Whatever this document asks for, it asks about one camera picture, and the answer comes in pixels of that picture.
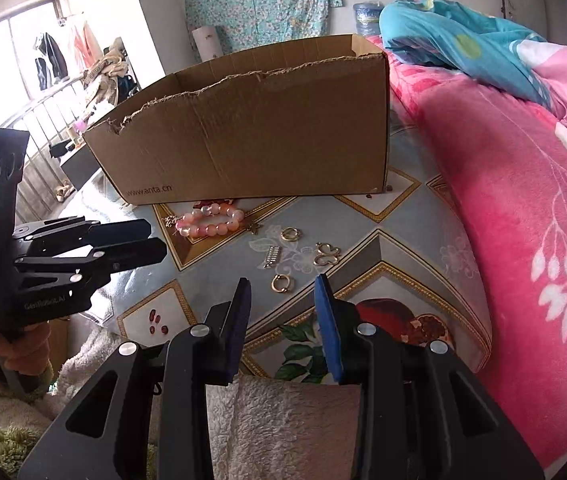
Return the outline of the left hand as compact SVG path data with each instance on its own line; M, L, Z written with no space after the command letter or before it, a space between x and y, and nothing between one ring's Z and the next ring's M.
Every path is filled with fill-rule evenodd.
M26 376L44 373L49 364L49 322L28 326L23 334L10 342L0 333L0 359L8 370Z

